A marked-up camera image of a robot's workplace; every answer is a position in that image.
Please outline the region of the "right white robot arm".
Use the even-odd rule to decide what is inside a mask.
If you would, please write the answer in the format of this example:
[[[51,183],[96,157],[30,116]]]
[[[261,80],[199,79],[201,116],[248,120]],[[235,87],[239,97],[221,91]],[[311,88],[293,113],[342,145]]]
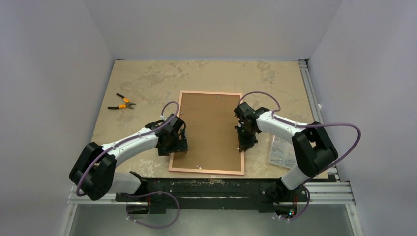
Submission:
[[[245,152],[257,142],[256,135],[262,132],[292,144],[296,165],[280,178],[276,187],[277,196],[290,199],[296,188],[314,178],[338,158],[338,153],[324,127],[319,122],[297,123],[277,116],[273,111],[260,107],[253,109],[246,102],[236,106],[239,151]]]

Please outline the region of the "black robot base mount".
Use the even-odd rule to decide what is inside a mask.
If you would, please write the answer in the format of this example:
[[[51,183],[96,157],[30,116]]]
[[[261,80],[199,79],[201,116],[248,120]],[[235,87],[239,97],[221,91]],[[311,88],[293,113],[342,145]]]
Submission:
[[[270,178],[141,178],[139,190],[117,193],[117,202],[146,203],[151,214],[168,209],[256,210],[292,218],[298,203],[309,202],[308,190],[299,186],[288,190],[280,179]]]

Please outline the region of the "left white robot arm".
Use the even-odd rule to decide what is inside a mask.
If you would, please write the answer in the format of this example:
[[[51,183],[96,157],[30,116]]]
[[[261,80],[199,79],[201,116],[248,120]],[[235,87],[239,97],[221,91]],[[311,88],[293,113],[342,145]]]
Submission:
[[[156,149],[158,156],[187,152],[186,124],[170,114],[166,120],[148,123],[138,132],[115,142],[88,143],[69,174],[76,195],[95,201],[107,193],[127,194],[134,201],[145,198],[146,180],[135,172],[116,173],[116,168],[142,152]]]

